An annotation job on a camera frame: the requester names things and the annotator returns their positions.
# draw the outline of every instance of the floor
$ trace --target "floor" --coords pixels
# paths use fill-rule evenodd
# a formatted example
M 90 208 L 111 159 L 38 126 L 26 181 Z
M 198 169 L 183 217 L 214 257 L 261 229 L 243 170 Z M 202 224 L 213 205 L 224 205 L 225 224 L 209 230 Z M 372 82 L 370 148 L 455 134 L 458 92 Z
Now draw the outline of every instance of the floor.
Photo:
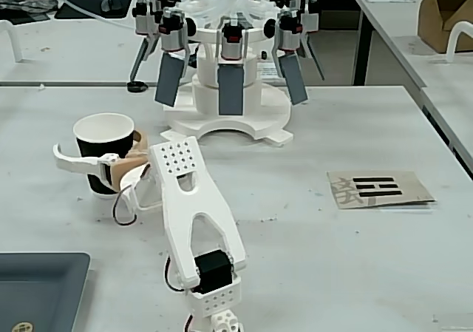
M 312 35 L 311 42 L 320 57 L 326 79 L 325 81 L 320 79 L 313 62 L 303 59 L 301 66 L 306 85 L 351 85 L 356 41 L 356 31 L 322 30 Z M 372 34 L 367 85 L 402 85 L 411 94 L 418 92 L 418 88 L 404 72 L 377 32 Z

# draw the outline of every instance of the white cylinder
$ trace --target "white cylinder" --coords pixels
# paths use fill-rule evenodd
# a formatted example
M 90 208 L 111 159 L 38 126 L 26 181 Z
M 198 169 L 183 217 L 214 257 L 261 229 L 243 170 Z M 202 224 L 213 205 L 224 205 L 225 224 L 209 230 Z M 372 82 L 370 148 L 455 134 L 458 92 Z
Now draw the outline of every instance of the white cylinder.
M 195 75 L 192 79 L 194 103 L 201 114 L 219 116 L 219 90 L 202 85 Z M 243 93 L 243 115 L 250 115 L 261 109 L 262 83 L 260 80 L 245 87 Z
M 201 84 L 207 87 L 218 88 L 215 45 L 208 45 L 206 48 L 207 50 L 210 49 L 212 54 L 210 57 L 206 57 L 204 48 L 199 47 L 197 52 L 197 75 Z M 243 67 L 245 68 L 243 84 L 247 87 L 256 81 L 258 74 L 258 59 L 250 47 L 248 48 L 248 55 Z

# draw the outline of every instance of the cardboard sheet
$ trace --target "cardboard sheet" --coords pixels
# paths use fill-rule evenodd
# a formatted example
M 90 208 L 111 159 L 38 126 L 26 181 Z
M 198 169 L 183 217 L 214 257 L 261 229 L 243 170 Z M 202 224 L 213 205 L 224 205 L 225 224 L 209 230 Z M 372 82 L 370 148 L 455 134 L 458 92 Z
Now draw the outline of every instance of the cardboard sheet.
M 435 201 L 413 172 L 354 171 L 327 175 L 340 209 Z

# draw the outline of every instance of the hole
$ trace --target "hole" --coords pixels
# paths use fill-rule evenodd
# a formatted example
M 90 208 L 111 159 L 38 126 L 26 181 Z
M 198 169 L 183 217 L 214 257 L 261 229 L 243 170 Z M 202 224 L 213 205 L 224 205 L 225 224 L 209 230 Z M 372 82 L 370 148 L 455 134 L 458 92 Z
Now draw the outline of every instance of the hole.
M 182 175 L 178 177 L 177 182 L 179 183 L 179 187 L 184 192 L 192 192 L 197 185 L 197 176 L 195 172 L 188 173 L 186 175 Z

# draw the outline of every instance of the table leg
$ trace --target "table leg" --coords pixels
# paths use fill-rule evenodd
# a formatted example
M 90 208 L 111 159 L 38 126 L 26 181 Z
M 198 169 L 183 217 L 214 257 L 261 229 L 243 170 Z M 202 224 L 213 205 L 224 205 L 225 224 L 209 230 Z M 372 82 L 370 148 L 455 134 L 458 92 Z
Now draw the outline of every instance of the table leg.
M 364 86 L 370 58 L 372 25 L 363 12 L 360 12 L 358 43 L 356 44 L 355 65 L 353 66 L 353 86 Z

